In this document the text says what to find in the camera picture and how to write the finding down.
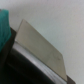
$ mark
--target dark green object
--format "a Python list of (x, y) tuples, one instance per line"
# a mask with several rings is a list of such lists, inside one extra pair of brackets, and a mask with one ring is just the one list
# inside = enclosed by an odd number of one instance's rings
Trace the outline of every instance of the dark green object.
[(7, 10), (0, 10), (0, 51), (10, 36), (9, 12)]

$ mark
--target white wall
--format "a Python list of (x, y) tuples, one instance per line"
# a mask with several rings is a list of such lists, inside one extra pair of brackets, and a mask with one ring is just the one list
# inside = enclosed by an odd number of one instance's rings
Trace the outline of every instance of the white wall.
[(10, 26), (27, 20), (62, 54), (67, 74), (84, 84), (84, 0), (0, 0)]

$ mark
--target gray surface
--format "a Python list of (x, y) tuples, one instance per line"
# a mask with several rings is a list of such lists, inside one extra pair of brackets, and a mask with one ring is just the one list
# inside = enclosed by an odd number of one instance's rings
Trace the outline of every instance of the gray surface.
[(57, 74), (55, 74), (50, 68), (48, 68), (45, 64), (39, 61), (34, 55), (32, 55), (28, 50), (23, 48), (18, 43), (14, 43), (13, 49), (18, 53), (23, 55), (27, 60), (29, 60), (32, 64), (34, 64), (38, 69), (40, 69), (50, 80), (52, 80), (55, 84), (67, 84), (62, 78), (60, 78)]
[(22, 21), (15, 40), (67, 81), (62, 54), (25, 20)]

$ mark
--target white surface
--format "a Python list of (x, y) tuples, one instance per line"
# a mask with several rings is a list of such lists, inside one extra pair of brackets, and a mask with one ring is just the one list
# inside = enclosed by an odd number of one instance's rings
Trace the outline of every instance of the white surface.
[(27, 20), (62, 54), (67, 74), (84, 84), (84, 0), (0, 0), (10, 25)]

